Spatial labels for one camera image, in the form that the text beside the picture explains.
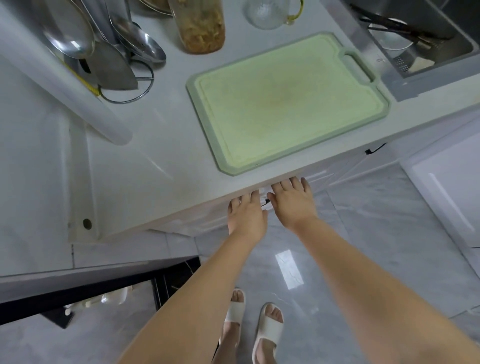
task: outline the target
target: kitchen counter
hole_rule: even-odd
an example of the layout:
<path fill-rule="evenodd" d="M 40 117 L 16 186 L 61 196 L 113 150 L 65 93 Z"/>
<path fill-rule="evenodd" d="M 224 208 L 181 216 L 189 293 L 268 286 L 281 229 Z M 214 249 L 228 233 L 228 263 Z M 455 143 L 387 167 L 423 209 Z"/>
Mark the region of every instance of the kitchen counter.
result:
<path fill-rule="evenodd" d="M 480 102 L 480 74 L 402 102 L 396 102 L 381 85 L 392 100 L 386 118 L 239 176 L 228 176 L 215 164 L 185 88 L 187 79 L 322 31 L 333 32 L 346 46 L 353 45 L 319 1 L 306 2 L 294 25 L 273 31 L 249 24 L 243 15 L 243 1 L 224 0 L 224 6 L 225 45 L 218 52 L 202 56 L 183 51 L 173 19 L 160 14 L 147 16 L 140 5 L 138 9 L 132 6 L 133 20 L 162 46 L 168 60 L 164 67 L 155 70 L 154 86 L 144 98 L 127 105 L 105 102 L 133 132 L 129 144 L 116 146 L 88 130 L 101 239 L 154 228 L 182 210 L 224 196 L 233 198 L 290 176 L 304 166 Z"/>

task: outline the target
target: stainless steel sink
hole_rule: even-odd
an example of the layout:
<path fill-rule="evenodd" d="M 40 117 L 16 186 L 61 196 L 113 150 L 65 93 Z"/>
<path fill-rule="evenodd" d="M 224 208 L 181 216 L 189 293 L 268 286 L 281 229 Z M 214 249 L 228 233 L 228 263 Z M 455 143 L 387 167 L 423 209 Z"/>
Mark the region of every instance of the stainless steel sink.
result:
<path fill-rule="evenodd" d="M 398 101 L 480 73 L 480 1 L 478 0 L 321 0 L 364 57 L 377 69 Z M 396 18 L 445 41 L 433 47 L 413 44 L 403 51 L 381 47 L 368 23 L 350 9 Z"/>

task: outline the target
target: hand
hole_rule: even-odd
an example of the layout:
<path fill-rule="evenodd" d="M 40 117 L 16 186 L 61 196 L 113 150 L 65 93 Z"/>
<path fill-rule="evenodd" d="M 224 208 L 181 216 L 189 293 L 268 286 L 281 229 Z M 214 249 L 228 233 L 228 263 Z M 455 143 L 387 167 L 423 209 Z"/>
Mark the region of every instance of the hand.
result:
<path fill-rule="evenodd" d="M 234 198 L 228 206 L 228 232 L 257 244 L 267 231 L 268 211 L 260 206 L 260 192 Z"/>
<path fill-rule="evenodd" d="M 275 213 L 280 222 L 287 229 L 295 229 L 304 221 L 318 219 L 317 209 L 313 200 L 313 193 L 307 180 L 297 177 L 272 184 L 273 193 L 267 197 L 272 201 Z"/>

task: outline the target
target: drawer handle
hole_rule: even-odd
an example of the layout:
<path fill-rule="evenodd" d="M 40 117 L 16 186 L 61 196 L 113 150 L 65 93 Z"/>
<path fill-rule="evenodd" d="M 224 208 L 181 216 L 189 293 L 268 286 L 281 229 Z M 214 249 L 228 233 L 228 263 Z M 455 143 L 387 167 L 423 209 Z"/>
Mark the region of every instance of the drawer handle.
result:
<path fill-rule="evenodd" d="M 381 146 L 379 146 L 379 147 L 378 147 L 377 149 L 375 149 L 374 151 L 371 151 L 370 149 L 367 149 L 367 150 L 365 151 L 365 154 L 366 154 L 366 155 L 373 154 L 373 153 L 375 153 L 377 150 L 379 150 L 380 148 L 382 148 L 385 144 L 386 144 L 386 143 L 383 143 Z"/>

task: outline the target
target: cutting board handle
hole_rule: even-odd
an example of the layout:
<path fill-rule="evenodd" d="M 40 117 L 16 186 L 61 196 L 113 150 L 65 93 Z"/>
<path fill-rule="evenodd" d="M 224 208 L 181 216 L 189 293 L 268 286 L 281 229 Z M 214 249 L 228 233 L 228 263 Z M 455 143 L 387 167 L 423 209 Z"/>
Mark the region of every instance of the cutting board handle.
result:
<path fill-rule="evenodd" d="M 346 49 L 342 51 L 340 54 L 340 59 L 342 62 L 347 66 L 350 72 L 354 75 L 354 77 L 364 85 L 377 85 L 379 81 L 379 77 L 377 74 L 370 68 L 370 66 L 363 60 L 362 57 L 358 55 L 357 52 L 351 49 Z M 357 65 L 355 67 L 352 65 L 351 62 L 347 61 L 347 57 L 350 57 L 351 60 Z"/>

